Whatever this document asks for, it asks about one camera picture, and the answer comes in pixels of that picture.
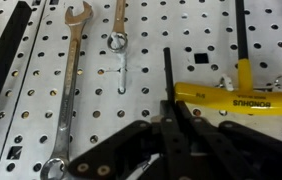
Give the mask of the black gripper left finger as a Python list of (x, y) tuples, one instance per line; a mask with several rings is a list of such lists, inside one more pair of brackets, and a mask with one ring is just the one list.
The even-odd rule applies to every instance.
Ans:
[(124, 180), (157, 153), (155, 140), (151, 123), (134, 121), (72, 160), (68, 172), (82, 180)]

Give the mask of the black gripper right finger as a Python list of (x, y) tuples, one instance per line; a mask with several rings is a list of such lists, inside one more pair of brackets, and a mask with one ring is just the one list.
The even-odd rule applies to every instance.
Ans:
[(183, 101), (176, 109), (193, 142), (199, 170), (214, 180), (282, 180), (282, 141), (234, 121), (218, 126), (193, 116)]

